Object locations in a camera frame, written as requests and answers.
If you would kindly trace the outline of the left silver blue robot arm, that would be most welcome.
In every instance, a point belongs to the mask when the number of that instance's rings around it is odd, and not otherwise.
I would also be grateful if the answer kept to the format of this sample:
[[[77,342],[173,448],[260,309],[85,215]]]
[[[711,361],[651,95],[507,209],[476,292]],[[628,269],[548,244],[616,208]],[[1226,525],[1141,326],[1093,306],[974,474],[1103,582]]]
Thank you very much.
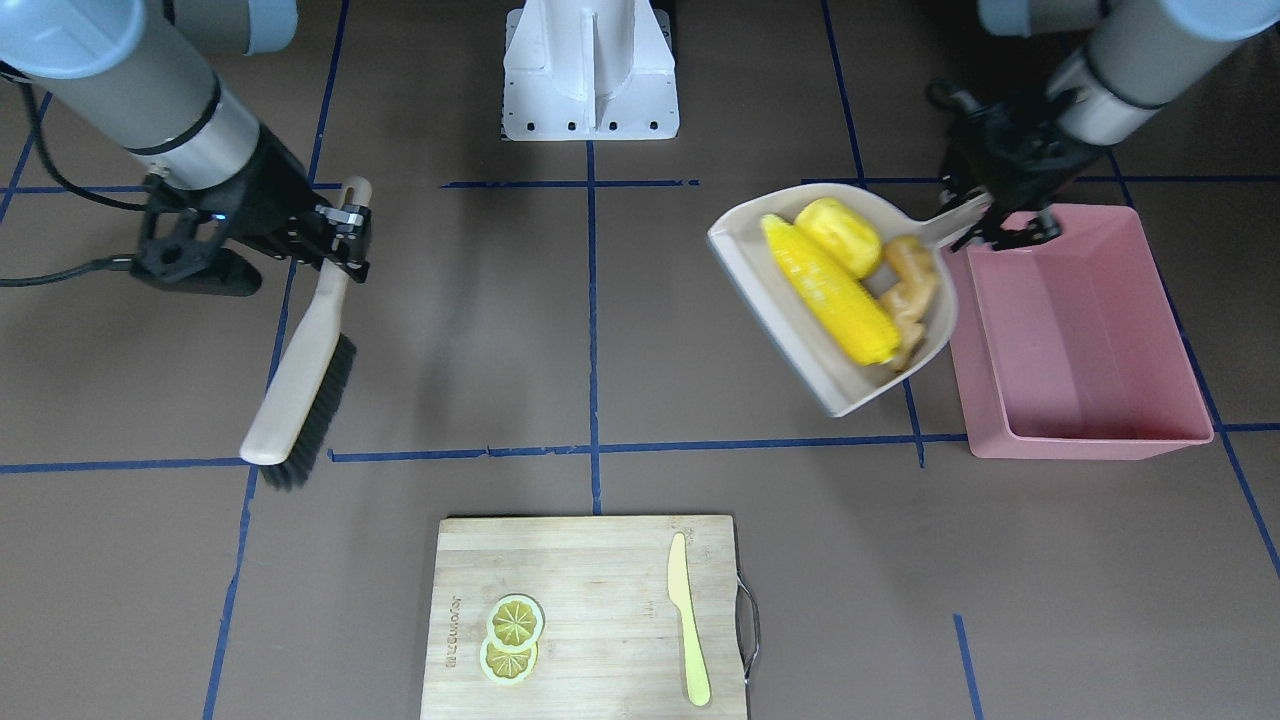
[[[950,251],[1057,238],[1056,196],[1277,14],[1275,1],[980,3],[980,23],[993,35],[1091,33],[1043,83],[997,102],[950,79],[928,83],[929,102],[951,117],[942,213],[979,195],[989,200]]]

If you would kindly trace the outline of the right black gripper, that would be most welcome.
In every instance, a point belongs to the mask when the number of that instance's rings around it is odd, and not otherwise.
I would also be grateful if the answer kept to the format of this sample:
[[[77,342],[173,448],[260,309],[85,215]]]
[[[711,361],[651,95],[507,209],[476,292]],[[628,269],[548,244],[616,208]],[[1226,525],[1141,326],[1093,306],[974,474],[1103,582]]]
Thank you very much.
[[[179,190],[151,173],[132,275],[159,290],[244,297],[262,277],[227,247],[236,241],[274,259],[328,263],[364,284],[372,211],[315,193],[297,158],[266,127],[247,164],[206,190]]]

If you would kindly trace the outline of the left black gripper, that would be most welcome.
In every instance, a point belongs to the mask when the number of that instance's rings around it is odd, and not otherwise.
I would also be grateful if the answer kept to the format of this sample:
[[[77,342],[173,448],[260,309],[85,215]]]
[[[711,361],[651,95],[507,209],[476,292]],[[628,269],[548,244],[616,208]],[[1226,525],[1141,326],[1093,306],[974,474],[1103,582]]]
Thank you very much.
[[[1076,95],[1074,88],[1047,95],[1034,87],[983,104],[951,79],[928,83],[931,105],[951,115],[940,169],[942,209],[951,210],[979,192],[988,193],[993,206],[950,243],[950,252],[970,245],[992,252],[1029,249],[1062,234],[1059,219],[1044,206],[1103,154],[1101,146],[1059,124]],[[1038,211],[1020,228],[1004,227],[1011,217],[1004,211],[1027,210]]]

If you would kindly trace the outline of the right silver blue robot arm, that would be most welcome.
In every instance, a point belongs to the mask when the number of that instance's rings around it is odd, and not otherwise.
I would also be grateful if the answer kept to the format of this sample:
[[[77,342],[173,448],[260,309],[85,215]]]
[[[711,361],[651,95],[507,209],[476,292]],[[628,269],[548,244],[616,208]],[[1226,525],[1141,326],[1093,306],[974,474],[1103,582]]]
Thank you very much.
[[[369,274],[369,186],[316,193],[300,160],[206,53],[276,53],[294,1],[5,1],[3,76],[60,99],[143,165],[137,251],[109,258],[165,291],[244,297],[260,273],[229,242],[353,282]]]

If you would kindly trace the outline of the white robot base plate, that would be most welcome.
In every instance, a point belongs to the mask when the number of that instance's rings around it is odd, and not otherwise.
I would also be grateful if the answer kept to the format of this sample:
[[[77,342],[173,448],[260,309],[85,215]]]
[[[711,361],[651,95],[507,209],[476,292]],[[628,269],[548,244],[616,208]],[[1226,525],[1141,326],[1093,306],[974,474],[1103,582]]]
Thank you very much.
[[[503,138],[675,138],[673,19],[672,1],[526,1],[508,12]]]

